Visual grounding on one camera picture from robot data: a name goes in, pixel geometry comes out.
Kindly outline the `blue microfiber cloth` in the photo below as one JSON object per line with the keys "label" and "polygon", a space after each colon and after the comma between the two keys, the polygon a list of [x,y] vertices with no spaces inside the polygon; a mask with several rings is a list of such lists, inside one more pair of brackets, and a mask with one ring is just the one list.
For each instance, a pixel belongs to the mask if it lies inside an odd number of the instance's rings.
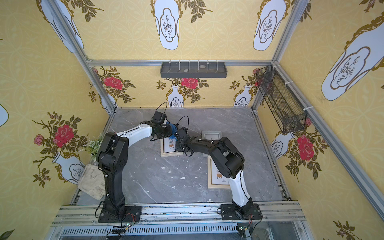
{"label": "blue microfiber cloth", "polygon": [[170,132],[170,135],[169,135],[169,139],[171,140],[176,140],[176,133],[178,131],[178,128],[176,125],[172,124],[170,121],[167,121],[166,123],[167,127],[170,127],[169,128],[169,132]]}

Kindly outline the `grey-green picture frame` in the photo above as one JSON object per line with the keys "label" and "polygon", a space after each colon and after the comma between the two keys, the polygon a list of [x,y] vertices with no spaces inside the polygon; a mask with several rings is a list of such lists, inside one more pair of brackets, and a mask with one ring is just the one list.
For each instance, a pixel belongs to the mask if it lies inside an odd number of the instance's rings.
{"label": "grey-green picture frame", "polygon": [[208,140],[210,143],[215,140],[220,140],[222,137],[221,131],[202,131],[202,138]]}

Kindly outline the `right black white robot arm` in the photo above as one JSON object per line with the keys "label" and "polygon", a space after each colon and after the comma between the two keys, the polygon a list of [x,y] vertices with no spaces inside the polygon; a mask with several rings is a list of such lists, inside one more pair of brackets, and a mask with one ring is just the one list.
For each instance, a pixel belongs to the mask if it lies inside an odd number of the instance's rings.
{"label": "right black white robot arm", "polygon": [[206,140],[189,135],[176,135],[176,151],[184,154],[203,153],[209,155],[219,172],[228,179],[232,191],[232,203],[243,218],[248,217],[253,200],[246,188],[244,179],[244,156],[223,137],[219,140]]}

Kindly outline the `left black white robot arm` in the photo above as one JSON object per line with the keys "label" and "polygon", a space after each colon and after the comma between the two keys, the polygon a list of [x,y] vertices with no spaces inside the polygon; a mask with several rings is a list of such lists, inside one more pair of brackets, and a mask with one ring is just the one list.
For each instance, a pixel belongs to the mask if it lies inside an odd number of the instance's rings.
{"label": "left black white robot arm", "polygon": [[155,124],[148,121],[120,133],[106,133],[97,154],[98,167],[105,176],[106,197],[103,211],[119,220],[126,215],[122,173],[128,161],[129,147],[146,138],[156,141],[171,137],[173,134],[173,127],[170,124]]}

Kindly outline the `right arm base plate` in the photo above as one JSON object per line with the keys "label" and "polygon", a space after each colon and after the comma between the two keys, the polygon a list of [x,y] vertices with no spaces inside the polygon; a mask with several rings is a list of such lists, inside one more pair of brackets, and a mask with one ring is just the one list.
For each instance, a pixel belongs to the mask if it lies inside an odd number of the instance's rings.
{"label": "right arm base plate", "polygon": [[236,204],[220,205],[220,215],[222,220],[261,220],[262,212],[258,204],[246,204],[244,207],[239,207]]}

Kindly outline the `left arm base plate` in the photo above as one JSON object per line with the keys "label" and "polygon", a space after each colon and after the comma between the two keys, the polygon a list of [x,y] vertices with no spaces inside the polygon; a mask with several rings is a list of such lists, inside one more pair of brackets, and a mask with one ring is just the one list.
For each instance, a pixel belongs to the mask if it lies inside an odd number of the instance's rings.
{"label": "left arm base plate", "polygon": [[110,206],[103,206],[98,223],[139,222],[142,206],[123,206],[117,210]]}

